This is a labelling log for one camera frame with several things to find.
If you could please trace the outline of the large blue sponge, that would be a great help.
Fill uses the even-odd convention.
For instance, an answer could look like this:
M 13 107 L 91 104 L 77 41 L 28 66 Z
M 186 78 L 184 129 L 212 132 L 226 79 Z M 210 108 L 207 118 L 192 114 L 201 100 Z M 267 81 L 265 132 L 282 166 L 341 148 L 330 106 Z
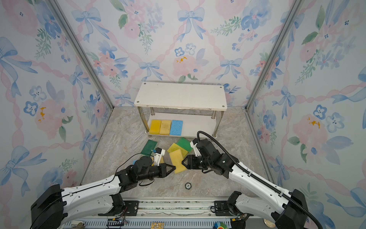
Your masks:
M 183 129 L 182 120 L 172 120 L 169 135 L 181 136 Z

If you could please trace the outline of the tan yellow orange-backed sponge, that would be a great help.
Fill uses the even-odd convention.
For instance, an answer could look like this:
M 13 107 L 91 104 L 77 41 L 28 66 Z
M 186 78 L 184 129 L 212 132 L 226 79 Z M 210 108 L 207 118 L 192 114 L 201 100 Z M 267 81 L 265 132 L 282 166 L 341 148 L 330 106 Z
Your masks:
M 171 129 L 171 123 L 172 123 L 171 120 L 162 120 L 159 134 L 160 135 L 169 135 L 170 129 Z

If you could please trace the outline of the bright yellow sponge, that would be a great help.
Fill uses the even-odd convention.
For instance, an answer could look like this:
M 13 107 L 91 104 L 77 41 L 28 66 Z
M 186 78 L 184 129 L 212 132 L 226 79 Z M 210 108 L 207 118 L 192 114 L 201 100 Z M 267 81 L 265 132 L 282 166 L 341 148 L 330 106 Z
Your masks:
M 158 135 L 160 133 L 161 122 L 161 120 L 152 120 L 149 133 L 152 135 Z

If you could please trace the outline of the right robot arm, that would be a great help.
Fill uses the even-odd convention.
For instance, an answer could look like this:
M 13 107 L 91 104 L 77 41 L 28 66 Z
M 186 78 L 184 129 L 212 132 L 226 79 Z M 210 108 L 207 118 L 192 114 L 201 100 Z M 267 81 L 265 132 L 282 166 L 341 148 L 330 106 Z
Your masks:
M 289 191 L 256 174 L 226 152 L 220 153 L 208 139 L 194 139 L 190 146 L 193 155 L 187 155 L 182 164 L 187 169 L 213 171 L 235 181 L 255 193 L 257 198 L 235 191 L 227 200 L 234 216 L 251 214 L 273 222 L 279 229 L 303 229 L 308 219 L 308 207 L 304 194 L 295 189 Z

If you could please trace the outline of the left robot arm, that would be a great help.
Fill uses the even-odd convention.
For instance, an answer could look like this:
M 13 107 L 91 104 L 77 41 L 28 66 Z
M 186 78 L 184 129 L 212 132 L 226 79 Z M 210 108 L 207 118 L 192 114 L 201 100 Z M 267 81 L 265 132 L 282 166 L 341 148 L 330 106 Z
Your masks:
M 105 179 L 77 187 L 48 187 L 31 206 L 32 229 L 56 229 L 74 219 L 92 214 L 118 215 L 124 210 L 121 193 L 136 188 L 139 181 L 164 178 L 176 169 L 162 163 L 154 165 L 142 156 L 133 165 Z

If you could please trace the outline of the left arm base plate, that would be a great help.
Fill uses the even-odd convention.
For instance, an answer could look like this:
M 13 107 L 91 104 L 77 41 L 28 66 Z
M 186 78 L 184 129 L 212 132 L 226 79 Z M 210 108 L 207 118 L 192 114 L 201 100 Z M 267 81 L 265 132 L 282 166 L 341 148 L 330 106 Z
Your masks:
M 138 200 L 124 201 L 117 206 L 113 206 L 108 213 L 99 213 L 98 216 L 137 216 L 139 203 Z

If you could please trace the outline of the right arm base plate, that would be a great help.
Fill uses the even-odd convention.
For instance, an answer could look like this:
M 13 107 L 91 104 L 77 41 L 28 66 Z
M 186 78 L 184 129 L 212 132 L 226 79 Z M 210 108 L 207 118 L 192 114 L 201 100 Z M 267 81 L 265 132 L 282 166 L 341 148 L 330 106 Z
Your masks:
M 235 218 L 245 218 L 253 216 L 253 214 L 240 212 L 233 204 L 228 204 L 227 201 L 216 200 L 213 206 L 210 207 L 212 213 L 216 216 L 232 216 Z

